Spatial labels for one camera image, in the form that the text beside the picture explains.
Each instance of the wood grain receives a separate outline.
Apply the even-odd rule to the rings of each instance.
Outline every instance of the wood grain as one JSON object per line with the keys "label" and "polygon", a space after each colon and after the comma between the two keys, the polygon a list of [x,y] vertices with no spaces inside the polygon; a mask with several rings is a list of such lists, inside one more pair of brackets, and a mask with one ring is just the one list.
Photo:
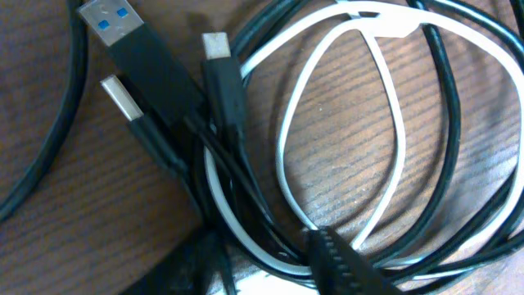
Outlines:
{"label": "wood grain", "polygon": [[[267,2],[130,1],[200,80],[200,33],[239,28]],[[507,1],[470,0],[515,28]],[[317,1],[304,15],[329,1]],[[297,241],[299,223],[275,181],[273,151],[305,60],[341,18],[275,52],[249,88],[248,151],[275,215]],[[454,181],[421,246],[437,247],[508,176],[516,162],[518,104],[495,59],[444,32],[461,95],[463,130]],[[400,98],[407,160],[366,252],[398,238],[427,203],[445,150],[446,112],[418,30],[380,39]],[[0,195],[35,157],[65,86],[69,36],[63,1],[0,3]],[[181,185],[164,175],[125,128],[98,81],[116,71],[90,37],[88,84],[70,136],[32,198],[0,227],[1,294],[112,294],[155,265],[201,224]],[[370,216],[391,168],[394,132],[382,83],[361,37],[340,37],[322,58],[291,126],[287,174],[311,218],[350,239]],[[248,275],[238,256],[238,278]],[[523,252],[477,271],[449,293],[518,293]]]}

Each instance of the metal connector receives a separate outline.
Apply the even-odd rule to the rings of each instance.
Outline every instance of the metal connector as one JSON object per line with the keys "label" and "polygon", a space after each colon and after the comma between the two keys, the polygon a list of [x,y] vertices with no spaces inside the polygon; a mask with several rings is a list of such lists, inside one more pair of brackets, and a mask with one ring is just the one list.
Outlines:
{"label": "metal connector", "polygon": [[108,47],[144,23],[126,0],[92,0],[79,14]]}
{"label": "metal connector", "polygon": [[231,57],[229,49],[228,35],[226,33],[207,33],[202,34],[206,59],[213,60],[217,58]]}
{"label": "metal connector", "polygon": [[115,75],[105,78],[100,84],[128,120],[132,121],[144,116],[140,107]]}

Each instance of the usb 3.0 connector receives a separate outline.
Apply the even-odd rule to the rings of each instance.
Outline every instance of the usb 3.0 connector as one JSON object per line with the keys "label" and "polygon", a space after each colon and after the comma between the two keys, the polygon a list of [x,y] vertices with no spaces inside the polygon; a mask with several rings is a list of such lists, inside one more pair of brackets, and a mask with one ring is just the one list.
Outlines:
{"label": "usb 3.0 connector", "polygon": [[113,45],[144,23],[125,0],[93,0],[79,8],[79,14],[106,46]]}
{"label": "usb 3.0 connector", "polygon": [[113,62],[170,128],[204,103],[189,72],[125,0],[92,0],[80,15],[107,46]]}

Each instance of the white cable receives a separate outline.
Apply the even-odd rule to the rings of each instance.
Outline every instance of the white cable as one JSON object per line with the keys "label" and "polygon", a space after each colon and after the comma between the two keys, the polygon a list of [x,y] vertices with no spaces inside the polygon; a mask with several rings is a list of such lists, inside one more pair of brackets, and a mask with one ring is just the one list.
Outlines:
{"label": "white cable", "polygon": [[[436,13],[430,11],[422,11],[410,7],[402,7],[383,2],[342,2],[331,5],[330,7],[325,7],[310,14],[309,16],[306,16],[302,20],[299,20],[294,25],[286,29],[280,35],[266,43],[252,57],[250,57],[246,63],[244,63],[241,68],[242,76],[245,77],[272,52],[280,48],[285,42],[299,34],[301,31],[309,28],[311,25],[314,25],[317,22],[325,20],[331,16],[345,13],[355,14],[355,12],[361,11],[376,12],[379,13],[379,16],[374,18],[352,20],[354,23],[353,29],[369,32],[375,37],[382,36],[403,38],[418,28],[420,24],[437,25],[469,40],[478,47],[482,48],[484,51],[495,57],[510,74],[513,82],[515,83],[515,86],[517,87],[517,94],[521,110],[521,131],[519,138],[517,167],[514,175],[515,181],[512,183],[508,198],[504,203],[499,216],[492,220],[490,224],[487,225],[481,232],[472,237],[472,239],[477,241],[479,238],[482,238],[482,236],[491,236],[511,213],[520,197],[522,189],[524,188],[524,177],[522,177],[524,174],[524,166],[520,161],[520,159],[524,157],[524,150],[522,149],[522,140],[524,139],[524,128],[522,120],[524,117],[524,76],[522,75],[518,64],[511,58],[511,56],[509,56],[500,46],[489,40],[484,35],[476,32],[474,29],[471,29],[466,25],[457,22],[456,20],[452,20],[446,16],[437,15]],[[215,200],[215,203],[217,204],[217,207],[219,208],[220,214],[228,223],[229,228],[233,231],[233,234],[235,234],[239,242],[242,243],[254,256],[261,259],[262,262],[267,263],[267,265],[270,267],[274,267],[275,269],[282,272],[287,272],[290,275],[296,275],[296,272],[300,272],[302,274],[307,273],[308,271],[304,271],[304,268],[307,269],[307,267],[290,265],[270,256],[267,252],[256,245],[249,235],[247,235],[242,226],[238,223],[238,220],[236,220],[235,216],[231,212],[231,208],[229,208],[227,204],[224,192],[222,192],[220,183],[218,181],[216,167],[212,164],[214,164],[214,159],[210,155],[209,151],[206,151],[206,175],[208,182],[210,183],[211,194]]]}
{"label": "white cable", "polygon": [[[318,46],[315,48],[315,50],[309,57],[309,60],[305,63],[304,69],[300,73],[300,76],[296,82],[295,89],[293,90],[291,99],[287,105],[287,110],[284,115],[284,119],[282,121],[280,135],[278,136],[278,143],[277,143],[277,150],[276,150],[276,157],[275,157],[278,183],[280,184],[282,193],[284,197],[286,198],[286,201],[289,204],[289,206],[291,207],[291,209],[295,212],[295,214],[299,217],[299,219],[309,229],[317,229],[317,226],[302,211],[302,209],[296,202],[295,198],[293,197],[291,190],[289,188],[289,185],[287,184],[286,172],[284,170],[284,151],[286,148],[287,136],[289,134],[291,121],[293,120],[293,116],[295,114],[296,107],[298,106],[300,97],[302,96],[302,93],[304,92],[304,88],[308,82],[308,79],[310,78],[311,74],[313,73],[314,68],[318,64],[318,61],[320,60],[322,55],[327,51],[329,46],[338,37],[340,37],[342,34],[347,32],[348,30],[352,30],[354,27],[355,26],[352,20],[348,20],[338,25],[337,27],[332,29],[323,38],[323,40],[318,44]],[[391,197],[393,196],[393,193],[395,192],[396,187],[400,181],[400,175],[402,174],[402,169],[404,168],[404,160],[405,160],[405,154],[406,154],[406,138],[405,138],[405,131],[404,131],[404,122],[402,120],[402,113],[400,112],[400,105],[399,105],[398,98],[396,96],[395,86],[393,85],[393,79],[391,78],[391,74],[389,72],[389,69],[387,68],[386,60],[384,59],[384,56],[382,55],[382,52],[380,48],[378,47],[378,43],[375,40],[375,38],[372,35],[370,35],[369,33],[367,33],[365,30],[362,31],[362,35],[366,43],[368,44],[370,52],[373,55],[375,63],[377,64],[377,68],[382,77],[384,87],[386,89],[386,94],[387,94],[387,98],[390,104],[391,114],[393,116],[393,122],[394,122],[395,132],[396,132],[396,153],[395,153],[395,162],[394,162],[393,173],[391,174],[391,177],[389,180],[390,184],[388,185],[386,191],[384,192],[382,199],[378,203],[377,208],[375,209],[375,212],[372,214],[368,223],[364,226],[363,229],[361,229],[361,231],[357,234],[357,236],[351,242],[351,246],[355,250],[360,248],[364,240],[373,231],[373,228],[378,223],[382,214],[386,210],[387,205],[389,204]]]}

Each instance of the black cable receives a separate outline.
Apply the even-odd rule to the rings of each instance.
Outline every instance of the black cable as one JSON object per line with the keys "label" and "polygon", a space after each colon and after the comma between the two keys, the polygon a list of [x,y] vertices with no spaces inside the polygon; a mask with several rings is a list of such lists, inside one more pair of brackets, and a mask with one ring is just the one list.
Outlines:
{"label": "black cable", "polygon": [[240,56],[249,42],[255,39],[268,22],[274,21],[276,16],[296,1],[300,0],[273,0],[240,30],[237,37],[231,42],[231,53],[235,57]]}
{"label": "black cable", "polygon": [[[497,190],[497,192],[494,194],[494,196],[491,197],[488,200],[488,202],[478,212],[497,211],[496,209],[503,205],[504,201],[506,200],[506,198],[508,196],[508,191],[510,189],[510,185],[508,185],[508,184],[511,184],[511,179],[510,178],[508,178],[506,180],[506,182]],[[470,232],[469,236],[473,235],[474,233],[475,233],[474,231]],[[431,269],[427,273],[428,274],[433,274],[433,273],[437,273],[437,272],[440,273],[442,271],[450,271],[450,270],[457,270],[457,269],[458,269],[457,267],[454,267],[454,265],[452,263],[450,263],[450,264],[436,266],[435,268]],[[389,277],[392,277],[392,276],[395,276],[395,275],[399,275],[401,273],[402,273],[402,270],[384,270],[383,271],[383,274],[385,274],[385,275],[387,275]]]}
{"label": "black cable", "polygon": [[[414,1],[408,0],[408,3],[412,7],[416,6],[417,8],[423,9],[423,7],[420,7]],[[442,171],[436,183],[435,190],[433,191],[428,204],[424,208],[424,211],[415,223],[399,239],[387,248],[373,255],[370,259],[376,267],[381,266],[391,258],[398,256],[423,236],[424,231],[429,225],[431,218],[434,216],[440,202],[449,188],[449,185],[451,184],[454,168],[459,157],[461,130],[460,100],[453,71],[451,70],[451,65],[449,64],[449,59],[439,30],[434,25],[424,25],[422,30],[431,49],[431,54],[440,81],[441,91],[445,97],[448,109],[448,141],[445,149],[444,164],[442,165]]]}
{"label": "black cable", "polygon": [[70,55],[67,86],[52,127],[22,179],[9,192],[0,204],[0,223],[9,218],[24,203],[47,170],[65,142],[73,125],[80,98],[84,91],[88,68],[88,38],[85,24],[79,19],[76,9],[82,5],[80,0],[67,1],[70,27]]}
{"label": "black cable", "polygon": [[[281,17],[273,24],[273,26],[269,29],[269,31],[266,33],[264,37],[260,39],[260,41],[253,47],[251,50],[251,54],[255,53],[258,49],[262,48],[269,40],[271,40],[272,37],[276,36],[280,30],[284,28],[284,26],[295,16],[304,6],[306,6],[309,3],[309,0],[302,0],[299,1],[297,4],[295,4],[289,11],[286,11],[282,13]],[[244,87],[247,88],[249,83],[251,82],[251,78],[253,77],[253,74],[255,73],[255,70],[252,70],[246,78],[244,78]]]}
{"label": "black cable", "polygon": [[[239,184],[246,190],[246,193],[251,196],[251,200],[256,204],[260,212],[264,212],[263,205],[258,201],[257,192],[251,183],[251,180],[246,176],[242,168],[237,164],[235,159],[228,153],[220,144],[219,140],[213,135],[212,131],[199,116],[190,116],[184,119],[186,125],[192,129],[195,134],[199,136],[201,141],[210,150],[213,158],[218,163],[230,179],[238,181]],[[288,249],[294,251],[293,256],[302,257],[303,253],[296,249],[293,243],[284,236],[284,233],[274,224],[272,216],[269,214],[263,215],[264,222],[271,228],[271,230],[278,235],[282,243],[285,243]]]}
{"label": "black cable", "polygon": [[[446,1],[446,0],[433,0],[433,1],[426,1],[430,4],[433,4],[439,8],[445,9],[447,11],[452,11],[454,13],[457,13],[463,17],[466,17],[467,19],[474,21],[475,23],[482,25],[484,28],[488,29],[491,33],[495,34],[498,38],[504,41],[504,43],[508,46],[510,51],[513,53],[513,55],[516,57],[517,62],[519,63],[519,66],[521,69],[524,69],[524,51],[522,46],[521,39],[513,33],[507,26],[500,24],[495,19],[493,19],[491,16],[487,15],[485,12],[468,5],[464,2],[460,1]],[[517,19],[522,18],[519,17],[518,11],[515,11],[515,14],[517,16]],[[521,21],[517,21],[519,24],[519,29],[522,30]],[[512,176],[506,180],[503,187],[506,187],[508,190],[509,185],[511,184]],[[481,209],[477,214],[480,214],[481,211],[485,210],[485,208]],[[499,259],[500,257],[506,255],[508,252],[513,251],[514,249],[517,249],[521,247],[522,245],[519,244],[521,241],[519,239],[513,240],[511,243],[503,243],[499,244],[500,240],[502,238],[505,238],[505,236],[509,235],[511,230],[514,229],[515,226],[517,226],[518,221],[520,220],[520,216],[522,215],[522,209],[519,207],[516,207],[515,210],[513,210],[511,214],[511,218],[508,218],[503,226],[494,234],[494,236],[490,239],[490,241],[473,257],[468,258],[465,261],[457,261],[454,264],[451,265],[443,265],[441,268],[437,266],[435,271],[438,270],[456,270],[461,269],[464,266],[477,268],[484,266],[486,263],[490,261],[495,261],[496,259]],[[424,286],[422,288],[417,288],[413,290],[413,293],[419,293],[419,292],[429,292],[436,289],[441,289],[446,286],[450,286],[451,284],[456,284],[459,280],[465,278],[469,273],[468,272],[464,275],[455,275],[450,278],[445,279],[438,279],[436,282],[433,282],[431,284],[428,284],[427,286]]]}
{"label": "black cable", "polygon": [[[273,8],[271,8],[271,9],[274,9],[274,5],[278,5],[279,2],[281,2],[281,1],[273,1],[273,3],[270,4],[269,8],[271,7],[271,5],[273,5]],[[242,54],[245,50],[247,50],[248,47],[249,47],[249,43],[253,42],[254,39],[256,38],[256,35],[260,33],[257,30],[262,30],[262,28],[264,28],[264,27],[266,27],[266,26],[268,26],[268,25],[270,25],[272,23],[273,23],[273,27],[275,26],[275,23],[276,24],[281,24],[281,26],[284,26],[285,25],[285,21],[284,22],[282,22],[282,20],[279,21],[278,17],[289,16],[289,14],[287,13],[285,8],[287,8],[289,10],[289,9],[292,9],[292,6],[291,5],[287,5],[287,6],[280,5],[278,7],[280,7],[279,8],[280,12],[279,13],[272,13],[272,15],[274,16],[274,18],[276,18],[276,20],[274,18],[272,18],[272,17],[268,17],[267,16],[269,8],[268,9],[264,9],[263,11],[261,11],[253,20],[251,20],[246,25],[246,28],[242,29],[241,33],[236,38],[236,40],[242,40],[242,41],[234,42],[235,44],[239,44],[240,43],[240,44],[242,44],[242,46],[232,45],[232,52],[236,52],[237,54]],[[270,29],[267,33],[265,33],[263,35],[262,39],[269,40],[278,31],[279,31],[279,29]],[[201,147],[196,147],[196,150],[202,151],[202,148]],[[243,145],[242,145],[241,148],[238,148],[237,153],[238,153],[238,155],[240,157],[242,155],[246,155],[245,151],[243,150]],[[206,182],[204,161],[203,161],[203,157],[201,156],[201,155],[203,155],[203,152],[197,152],[196,155],[198,155],[198,156],[196,156],[197,159],[195,160],[195,163],[194,163],[194,165],[195,165],[194,168],[196,168],[196,169],[193,170],[193,178],[196,179],[196,181],[197,181],[196,185],[195,185],[195,187],[196,187],[195,192],[196,192],[196,195],[201,200],[211,200],[212,198],[209,195],[209,188],[207,187],[207,182]],[[257,183],[255,182],[255,176],[254,176],[254,173],[253,173],[253,171],[251,169],[251,165],[249,165],[249,162],[240,160],[239,163],[240,164],[244,164],[244,166],[246,168],[246,174],[248,176],[248,179],[250,179],[251,181],[254,182],[255,191],[259,192],[260,189],[256,187]],[[246,195],[245,197],[248,197],[249,199],[252,199],[252,200],[256,200],[257,199],[255,197],[249,195],[249,194]],[[300,256],[301,253],[298,250],[295,250],[296,253],[298,253],[298,255],[294,254],[293,250],[291,250],[289,247],[287,247],[287,245],[285,243],[282,243],[282,241],[279,240],[278,236],[275,237],[275,234],[274,234],[275,231],[272,230],[272,228],[274,228],[274,226],[276,226],[275,224],[272,224],[274,218],[273,218],[272,215],[270,215],[271,212],[269,211],[269,207],[267,206],[267,203],[265,203],[265,199],[262,198],[261,201],[262,202],[259,202],[258,205],[263,210],[255,210],[255,212],[258,211],[258,212],[263,214],[260,223],[264,227],[264,231],[266,232],[266,234],[269,234],[270,236],[273,236],[273,240],[280,246],[282,251],[284,251],[284,252],[286,252],[288,254],[288,256],[290,258],[294,257],[295,261],[303,261],[304,259],[303,259],[302,256]],[[211,215],[215,215],[216,216],[218,214],[218,212],[216,212],[216,208],[213,208],[212,206],[206,205],[206,214],[207,215],[211,214]],[[281,272],[279,272],[277,270],[274,270],[274,269],[272,269],[270,267],[267,267],[262,261],[259,261],[256,257],[254,257],[245,247],[243,247],[243,245],[241,245],[234,237],[232,237],[232,233],[228,230],[227,225],[224,224],[224,222],[221,220],[221,218],[218,218],[217,221],[218,221],[218,224],[215,223],[215,226],[217,226],[217,229],[222,233],[222,235],[224,235],[226,237],[230,237],[229,241],[233,242],[234,246],[236,248],[238,248],[241,252],[243,252],[243,254],[245,254],[253,264],[255,264],[256,266],[260,267],[261,269],[269,272],[270,274],[276,275],[277,277],[280,277],[282,279],[290,280],[290,281],[293,281],[295,283],[304,285],[304,286],[309,287],[309,288],[312,288],[314,286],[313,280],[311,278],[309,278],[309,277],[295,277],[295,276],[292,276],[292,275],[281,273]]]}
{"label": "black cable", "polygon": [[[502,187],[499,191],[501,192],[500,195],[507,196],[505,187]],[[401,284],[415,275],[425,274],[431,268],[438,266],[441,261],[458,250],[460,246],[472,236],[472,234],[481,228],[486,220],[497,212],[496,209],[500,207],[504,201],[504,197],[490,198],[488,202],[461,229],[459,229],[452,238],[420,262],[396,272],[390,277],[390,280],[396,284]]]}
{"label": "black cable", "polygon": [[222,284],[224,290],[228,295],[237,295],[237,288],[235,287],[235,279],[233,278],[233,268],[231,267],[231,260],[229,259],[228,250],[224,243],[218,245],[219,255],[216,257],[217,262],[222,267],[219,268],[222,277]]}
{"label": "black cable", "polygon": [[524,0],[509,0],[517,21],[518,32],[524,36]]}

